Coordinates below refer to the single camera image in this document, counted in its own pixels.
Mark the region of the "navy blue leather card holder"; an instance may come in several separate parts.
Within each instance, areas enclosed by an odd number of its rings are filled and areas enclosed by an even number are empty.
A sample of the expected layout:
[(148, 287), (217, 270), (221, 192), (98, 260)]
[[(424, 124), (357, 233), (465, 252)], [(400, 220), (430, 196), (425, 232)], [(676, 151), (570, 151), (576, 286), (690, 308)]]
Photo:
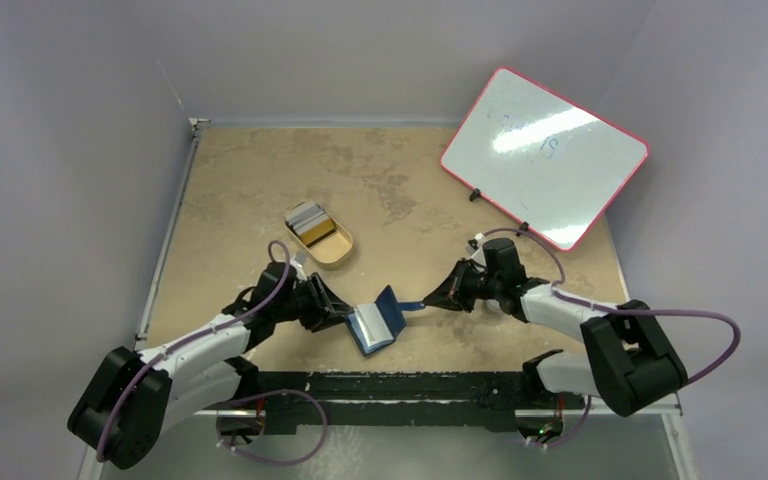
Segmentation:
[(387, 285), (373, 303), (357, 304), (346, 317), (346, 325), (364, 357), (393, 344), (407, 326), (406, 312), (421, 311), (422, 301), (400, 301)]

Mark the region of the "beige oval plastic tray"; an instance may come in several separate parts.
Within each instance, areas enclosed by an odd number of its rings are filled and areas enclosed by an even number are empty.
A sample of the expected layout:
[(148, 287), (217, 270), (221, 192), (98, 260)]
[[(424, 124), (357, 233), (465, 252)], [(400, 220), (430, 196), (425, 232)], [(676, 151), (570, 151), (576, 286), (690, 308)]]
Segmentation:
[(334, 220), (336, 224), (336, 232), (310, 246), (304, 246), (285, 225), (283, 216), (288, 211), (282, 215), (282, 220), (284, 227), (289, 232), (291, 238), (319, 267), (325, 270), (336, 270), (350, 258), (354, 249), (354, 239), (349, 231), (333, 215), (331, 215), (325, 208), (324, 210)]

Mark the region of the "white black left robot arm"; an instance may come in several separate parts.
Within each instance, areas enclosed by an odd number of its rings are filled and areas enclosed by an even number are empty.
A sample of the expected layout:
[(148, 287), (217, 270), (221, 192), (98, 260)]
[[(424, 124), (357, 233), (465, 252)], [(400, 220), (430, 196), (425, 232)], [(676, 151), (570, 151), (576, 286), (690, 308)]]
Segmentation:
[(260, 371), (244, 355), (283, 322), (318, 332), (345, 321), (351, 306), (313, 273), (300, 278), (272, 261), (211, 321), (159, 347), (111, 350), (67, 420), (70, 433), (119, 469), (140, 462), (160, 435), (214, 405), (262, 408)]

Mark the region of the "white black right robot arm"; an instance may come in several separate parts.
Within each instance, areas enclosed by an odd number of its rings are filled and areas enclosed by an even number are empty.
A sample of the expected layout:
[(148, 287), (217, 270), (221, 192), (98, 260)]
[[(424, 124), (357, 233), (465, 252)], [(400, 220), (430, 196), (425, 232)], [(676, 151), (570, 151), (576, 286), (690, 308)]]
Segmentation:
[(503, 313), (584, 346), (581, 355), (552, 350), (524, 363), (521, 392), (533, 406), (574, 393), (598, 397), (615, 414), (628, 417), (689, 382), (684, 363), (647, 304), (599, 305), (565, 294), (529, 276), (510, 239), (480, 244), (472, 257), (455, 263), (423, 302), (470, 312), (479, 300), (494, 301)]

